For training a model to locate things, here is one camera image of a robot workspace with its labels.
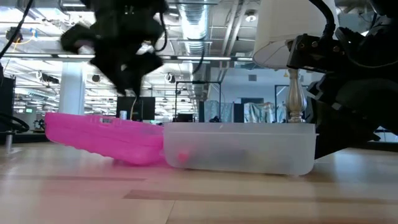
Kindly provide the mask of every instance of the desk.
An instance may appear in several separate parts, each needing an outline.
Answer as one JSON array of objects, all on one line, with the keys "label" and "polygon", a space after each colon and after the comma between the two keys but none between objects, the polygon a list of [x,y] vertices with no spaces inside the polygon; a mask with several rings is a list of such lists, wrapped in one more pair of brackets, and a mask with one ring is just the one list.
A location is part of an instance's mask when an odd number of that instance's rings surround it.
[{"label": "desk", "polygon": [[398,223],[393,152],[347,149],[292,177],[131,167],[52,143],[14,146],[0,157],[1,223]]}]

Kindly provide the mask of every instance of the ceiling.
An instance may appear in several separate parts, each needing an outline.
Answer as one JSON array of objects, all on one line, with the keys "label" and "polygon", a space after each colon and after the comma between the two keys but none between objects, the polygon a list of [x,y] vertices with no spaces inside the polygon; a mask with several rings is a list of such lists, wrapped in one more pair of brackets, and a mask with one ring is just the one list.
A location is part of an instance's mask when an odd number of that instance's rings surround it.
[{"label": "ceiling", "polygon": [[[187,40],[182,29],[182,18],[178,14],[178,6],[175,1],[170,0],[172,12],[165,15],[165,23],[169,41],[162,55],[188,55]],[[247,1],[246,10],[243,7],[243,0],[237,1],[236,14],[233,14],[235,0],[185,0],[179,2],[190,2],[208,6],[207,34],[204,40],[207,56],[228,55],[228,50],[223,53],[223,43],[226,37],[229,23],[232,23],[232,31],[227,39],[228,48],[231,49],[230,55],[240,57],[250,57],[254,48],[256,37],[257,21],[248,22],[245,20],[245,13],[250,10],[257,10],[261,0]],[[369,10],[366,1],[355,0],[336,0],[338,12],[364,13]],[[242,23],[239,24],[239,17],[242,15]],[[5,36],[10,27],[16,26],[22,17],[21,7],[2,4],[0,6],[0,47],[7,42]],[[42,53],[42,54],[62,54],[59,44],[60,36],[73,24],[81,23],[90,26],[95,22],[93,12],[81,7],[80,1],[62,1],[62,5],[57,0],[44,1],[36,0],[36,5],[22,26],[23,40],[21,44],[12,44],[9,52],[12,53]],[[159,40],[157,49],[163,45]],[[82,49],[83,54],[92,54],[91,49]],[[5,74],[9,77],[16,77],[16,105],[18,108],[24,106],[37,106],[41,113],[46,111],[56,111],[60,85],[45,83],[40,80],[41,74],[47,74],[62,81],[62,61],[56,60],[26,60],[26,58],[2,58],[1,63],[6,65]],[[86,113],[114,114],[116,107],[116,92],[112,84],[95,67],[86,62],[82,62],[83,71],[87,75],[86,84]],[[205,63],[204,68],[193,77],[192,70],[197,64],[192,62],[172,62],[166,63],[163,67],[148,74],[143,83],[144,95],[157,97],[157,113],[164,116],[171,116],[174,108],[174,88],[175,84],[165,81],[165,75],[171,73],[177,80],[217,80],[219,76],[219,63]],[[257,75],[257,82],[249,82],[248,75]],[[224,83],[229,85],[275,85],[286,83],[287,79],[283,76],[284,71],[275,72],[273,70],[254,69],[248,70],[239,66],[230,65],[224,73]],[[100,81],[94,82],[93,75],[100,75]],[[178,111],[181,113],[192,113],[197,111],[198,100],[205,99],[205,86],[197,88],[185,85],[178,99]]]}]

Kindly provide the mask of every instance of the ductwork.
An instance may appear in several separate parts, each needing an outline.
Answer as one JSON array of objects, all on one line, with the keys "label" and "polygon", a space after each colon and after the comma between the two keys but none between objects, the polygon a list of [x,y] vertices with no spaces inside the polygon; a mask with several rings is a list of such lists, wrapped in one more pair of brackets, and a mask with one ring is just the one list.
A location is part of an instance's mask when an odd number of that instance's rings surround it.
[{"label": "ductwork", "polygon": [[[198,40],[197,42],[186,42],[185,48],[188,55],[201,55],[206,48],[203,39],[206,38],[208,32],[208,17],[209,8],[207,4],[179,4],[178,9],[181,15],[181,28],[183,38],[187,40]],[[197,63],[192,65],[193,70],[196,68]],[[203,80],[201,69],[196,74],[190,77],[191,80]],[[203,98],[203,88],[208,89],[208,85],[195,85],[193,92],[195,98]]]}]

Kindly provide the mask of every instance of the wooden surface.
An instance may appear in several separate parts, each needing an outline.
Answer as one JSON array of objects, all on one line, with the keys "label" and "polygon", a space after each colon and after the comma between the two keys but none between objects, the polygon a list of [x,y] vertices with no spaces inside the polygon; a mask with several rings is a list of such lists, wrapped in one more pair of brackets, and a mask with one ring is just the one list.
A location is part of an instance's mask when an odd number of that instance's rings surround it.
[{"label": "wooden surface", "polygon": [[398,223],[392,152],[344,150],[292,177],[132,167],[52,143],[14,146],[0,157],[4,224]]}]

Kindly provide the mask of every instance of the white pillar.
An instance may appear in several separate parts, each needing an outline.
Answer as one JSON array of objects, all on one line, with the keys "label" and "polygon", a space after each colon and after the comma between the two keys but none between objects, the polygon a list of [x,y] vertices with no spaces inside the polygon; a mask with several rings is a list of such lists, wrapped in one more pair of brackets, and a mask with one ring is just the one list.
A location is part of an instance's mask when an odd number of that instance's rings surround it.
[{"label": "white pillar", "polygon": [[59,113],[85,113],[86,75],[81,62],[63,62]]}]

